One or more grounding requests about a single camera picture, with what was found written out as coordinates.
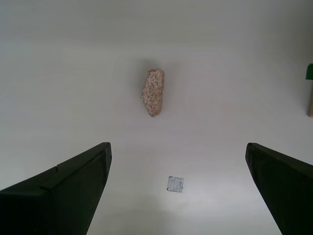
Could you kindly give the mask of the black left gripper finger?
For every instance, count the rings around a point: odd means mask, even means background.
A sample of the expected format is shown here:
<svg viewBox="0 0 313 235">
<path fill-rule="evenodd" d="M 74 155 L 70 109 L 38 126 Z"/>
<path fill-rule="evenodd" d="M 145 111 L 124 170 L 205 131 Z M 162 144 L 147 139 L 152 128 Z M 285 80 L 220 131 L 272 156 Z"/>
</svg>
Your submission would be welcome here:
<svg viewBox="0 0 313 235">
<path fill-rule="evenodd" d="M 257 143 L 245 155 L 253 181 L 284 235 L 313 233 L 313 166 Z"/>
<path fill-rule="evenodd" d="M 0 192 L 2 235 L 85 235 L 112 162 L 103 142 Z"/>
</svg>

